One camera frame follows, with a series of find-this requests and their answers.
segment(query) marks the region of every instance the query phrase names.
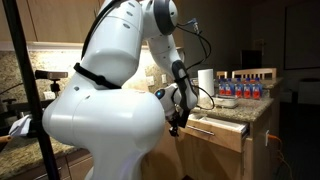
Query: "metal stand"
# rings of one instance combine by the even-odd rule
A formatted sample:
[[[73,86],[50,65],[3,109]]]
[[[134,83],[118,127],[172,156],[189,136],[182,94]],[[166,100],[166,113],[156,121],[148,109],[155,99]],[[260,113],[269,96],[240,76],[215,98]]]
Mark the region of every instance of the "metal stand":
[[[51,141],[49,135],[42,127],[42,107],[27,51],[27,43],[20,20],[17,2],[16,0],[3,0],[3,6],[7,16],[14,49],[18,59],[20,72],[24,82],[24,87],[33,119],[31,121],[32,123],[30,123],[31,131],[29,131],[30,134],[28,134],[28,136],[35,136],[38,138],[48,177],[50,180],[58,180],[60,178],[51,146]]]

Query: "upper cabinet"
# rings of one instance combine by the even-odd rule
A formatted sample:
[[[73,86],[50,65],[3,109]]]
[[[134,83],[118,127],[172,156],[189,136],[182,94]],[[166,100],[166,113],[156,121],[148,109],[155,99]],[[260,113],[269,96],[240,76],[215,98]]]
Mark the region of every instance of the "upper cabinet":
[[[39,42],[83,43],[99,10],[98,0],[28,0]]]
[[[104,0],[99,0],[100,6],[102,6]]]
[[[26,40],[37,41],[27,1],[17,0],[16,2]],[[2,1],[0,2],[0,41],[12,41]]]

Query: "countertop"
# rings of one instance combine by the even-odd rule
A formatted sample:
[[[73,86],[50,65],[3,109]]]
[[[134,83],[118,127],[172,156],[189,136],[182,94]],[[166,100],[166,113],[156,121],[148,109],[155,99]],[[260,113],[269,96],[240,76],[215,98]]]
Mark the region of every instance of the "countertop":
[[[55,157],[62,157],[78,148],[64,145],[51,139]],[[0,152],[0,179],[7,179],[43,164],[42,154],[36,138],[14,137]]]
[[[222,107],[214,107],[212,110],[204,110],[200,108],[194,108],[192,113],[207,114],[209,117],[230,119],[243,122],[254,122],[261,114],[272,104],[272,98],[262,98],[261,100],[253,99],[238,99],[238,106],[229,109]],[[202,107],[212,107],[211,101],[208,98],[200,100],[199,103]]]
[[[273,79],[261,79],[260,82],[263,84],[264,89],[272,89],[282,82],[282,77],[277,77]]]

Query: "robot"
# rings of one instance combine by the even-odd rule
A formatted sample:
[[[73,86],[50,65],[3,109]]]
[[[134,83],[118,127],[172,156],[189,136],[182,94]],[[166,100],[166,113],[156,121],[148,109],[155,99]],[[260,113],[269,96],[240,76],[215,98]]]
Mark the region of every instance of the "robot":
[[[141,160],[166,120],[177,136],[197,104],[171,35],[178,13],[172,0],[106,0],[99,13],[76,73],[45,109],[43,127],[56,140],[89,150],[94,166],[86,179],[139,180]],[[155,94],[120,89],[138,68],[143,40],[175,80]]]

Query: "cloth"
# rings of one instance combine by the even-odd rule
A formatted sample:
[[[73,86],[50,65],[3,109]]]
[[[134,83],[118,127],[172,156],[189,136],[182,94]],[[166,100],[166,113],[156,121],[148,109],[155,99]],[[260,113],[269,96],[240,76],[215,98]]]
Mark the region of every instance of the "cloth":
[[[29,132],[31,115],[26,115],[23,118],[15,121],[9,131],[10,136],[26,136]]]

